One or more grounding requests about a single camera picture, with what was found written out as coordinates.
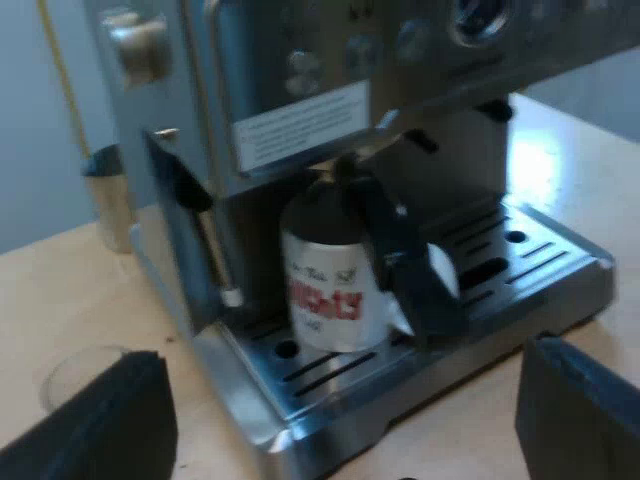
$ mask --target button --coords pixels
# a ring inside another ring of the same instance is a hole
[[[423,20],[404,22],[396,41],[396,55],[402,64],[422,62],[429,43],[429,29]]]
[[[351,37],[346,47],[346,67],[355,79],[371,76],[382,64],[382,41],[375,35]]]
[[[171,55],[164,17],[144,21],[125,11],[106,17],[103,25],[114,48],[125,90],[166,77]]]
[[[287,59],[289,78],[285,87],[294,97],[313,95],[320,89],[322,65],[318,57],[304,50],[294,50]]]

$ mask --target wooden countertop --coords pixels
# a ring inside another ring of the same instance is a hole
[[[512,191],[618,261],[619,298],[571,343],[640,385],[640,146],[513,97]],[[180,440],[174,478],[257,478],[187,346],[132,256],[87,225],[0,256],[0,445],[46,414],[45,377],[89,346],[152,349],[167,359]],[[521,356],[395,426],[335,479],[528,478],[515,430]]]

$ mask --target mug handle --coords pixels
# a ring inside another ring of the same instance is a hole
[[[460,299],[460,286],[458,285],[458,276],[456,268],[451,257],[437,245],[427,244],[429,253],[429,263],[433,271],[438,275],[442,284],[447,288],[449,294]],[[386,300],[387,318],[391,328],[399,332],[413,337],[415,335],[407,317],[402,312],[400,304],[392,292],[383,292]]]

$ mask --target label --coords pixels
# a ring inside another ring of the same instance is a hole
[[[369,125],[368,80],[235,122],[240,170],[277,162]]]

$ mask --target espresso machine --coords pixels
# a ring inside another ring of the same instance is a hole
[[[640,43],[635,1],[85,4],[132,243],[264,478],[328,475],[528,337],[611,302],[611,256],[506,194],[508,95]],[[340,353],[293,333],[282,212],[345,157],[453,261],[456,334]]]

